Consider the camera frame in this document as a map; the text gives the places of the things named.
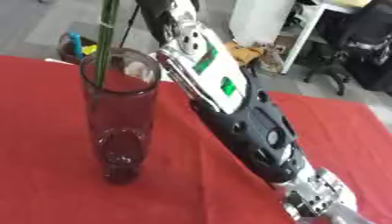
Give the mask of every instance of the red tablecloth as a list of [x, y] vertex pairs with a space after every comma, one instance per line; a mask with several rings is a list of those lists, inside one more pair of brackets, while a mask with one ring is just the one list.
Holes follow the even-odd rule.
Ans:
[[[0, 57], [0, 68], [0, 223], [291, 223], [175, 85], [160, 87], [142, 175], [112, 186], [90, 149], [77, 67]], [[271, 95], [310, 160], [346, 181], [365, 216], [392, 223], [392, 138], [373, 114], [356, 103]]]

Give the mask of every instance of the floor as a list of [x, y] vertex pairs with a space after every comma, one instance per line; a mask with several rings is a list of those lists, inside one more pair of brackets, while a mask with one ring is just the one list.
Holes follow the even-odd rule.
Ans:
[[[89, 39], [96, 39], [101, 1], [45, 1], [49, 3], [38, 3], [38, 0], [0, 1], [0, 54], [56, 59], [56, 49], [62, 33], [79, 32]], [[214, 28], [224, 41], [229, 40], [228, 20], [235, 0], [200, 0], [200, 4], [199, 19]], [[119, 23], [115, 28], [115, 45], [121, 40], [134, 8], [133, 0], [121, 0]], [[158, 49], [157, 42], [148, 33], [140, 15], [125, 46], [144, 53]], [[392, 97], [364, 90], [355, 81], [351, 81], [347, 85], [346, 94], [339, 97], [334, 93], [333, 83], [325, 76], [315, 77], [310, 84], [303, 83], [301, 80], [306, 72], [307, 68], [294, 66], [285, 76], [270, 77], [261, 74], [260, 78], [266, 90], [365, 103], [392, 132]]]

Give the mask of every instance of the desk leg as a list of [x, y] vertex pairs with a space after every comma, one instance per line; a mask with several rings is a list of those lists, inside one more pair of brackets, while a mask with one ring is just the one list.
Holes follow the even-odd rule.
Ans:
[[289, 56], [283, 64], [282, 74], [287, 74], [289, 72], [292, 64], [306, 43], [306, 40], [309, 38], [309, 36], [311, 36], [314, 27], [316, 27], [317, 22], [320, 20], [325, 10], [326, 5], [322, 3], [314, 12], [313, 17], [306, 22], [306, 27], [302, 30], [296, 41], [296, 44], [292, 47]]

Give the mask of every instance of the transparent glass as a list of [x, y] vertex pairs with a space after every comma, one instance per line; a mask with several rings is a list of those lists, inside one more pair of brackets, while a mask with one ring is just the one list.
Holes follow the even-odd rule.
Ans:
[[131, 49], [112, 49], [108, 61], [101, 87], [95, 78], [95, 55], [81, 62], [80, 74], [104, 177], [127, 184], [138, 176], [147, 155], [160, 70], [155, 60]]

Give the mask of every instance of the green plant stem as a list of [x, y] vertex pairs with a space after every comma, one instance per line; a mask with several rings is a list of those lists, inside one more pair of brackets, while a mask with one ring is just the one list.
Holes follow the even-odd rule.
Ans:
[[99, 88], [103, 87], [103, 82], [105, 80], [119, 3], [119, 0], [103, 0], [101, 22], [105, 25], [100, 25], [95, 65], [95, 84]]

